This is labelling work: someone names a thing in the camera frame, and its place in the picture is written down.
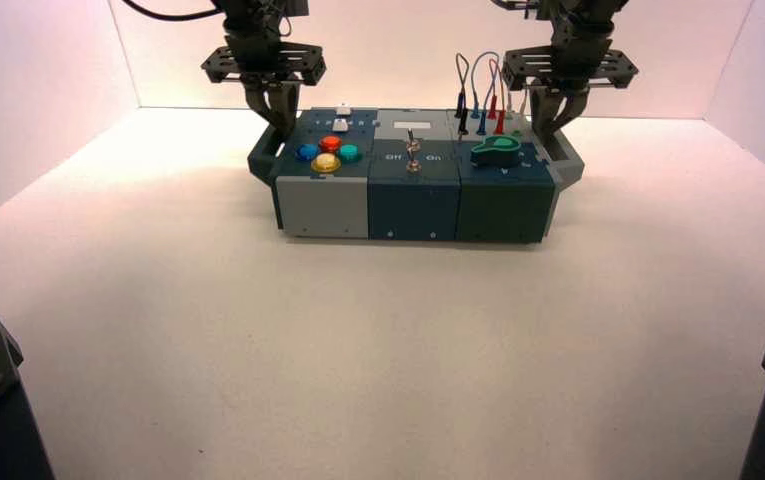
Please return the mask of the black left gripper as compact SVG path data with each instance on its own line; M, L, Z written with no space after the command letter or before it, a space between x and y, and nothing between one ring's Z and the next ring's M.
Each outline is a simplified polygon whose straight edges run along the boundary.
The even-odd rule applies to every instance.
M300 84L268 82L315 86L326 72L320 46L289 42L281 32L284 20L309 14L309 3L215 1L213 5L224 15L225 44L207 57L202 70L213 83L236 74L245 82L248 107L281 137L288 137L296 124Z

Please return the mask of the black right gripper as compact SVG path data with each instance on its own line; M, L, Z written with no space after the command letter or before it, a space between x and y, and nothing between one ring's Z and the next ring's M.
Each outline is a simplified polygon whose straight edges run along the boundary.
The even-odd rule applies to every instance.
M504 54L502 76L511 90L533 86L531 125L535 136L546 142L555 115L556 130L578 118L586 109L591 84L627 88L639 73L622 51L613 49L614 16L625 1L503 1L501 7L521 12L526 19L546 21L552 27L550 43L509 50Z

